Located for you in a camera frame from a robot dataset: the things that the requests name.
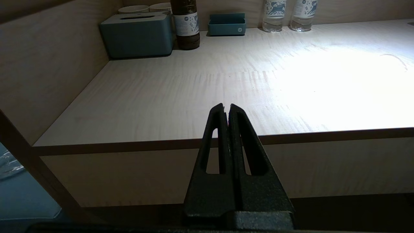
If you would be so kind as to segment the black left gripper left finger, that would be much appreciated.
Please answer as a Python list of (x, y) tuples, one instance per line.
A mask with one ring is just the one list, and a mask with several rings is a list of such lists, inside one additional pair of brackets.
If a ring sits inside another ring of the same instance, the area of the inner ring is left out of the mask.
[[(212, 135), (218, 131), (219, 173), (207, 173)], [(228, 139), (227, 116), (222, 103), (211, 108), (201, 147), (184, 201), (186, 218), (220, 218), (235, 209), (233, 163)]]

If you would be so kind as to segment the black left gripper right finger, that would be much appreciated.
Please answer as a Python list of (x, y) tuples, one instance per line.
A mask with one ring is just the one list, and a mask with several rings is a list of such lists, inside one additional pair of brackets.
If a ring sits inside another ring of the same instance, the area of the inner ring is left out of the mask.
[(287, 211), (294, 207), (246, 112), (232, 104), (229, 140), (236, 207), (241, 211)]

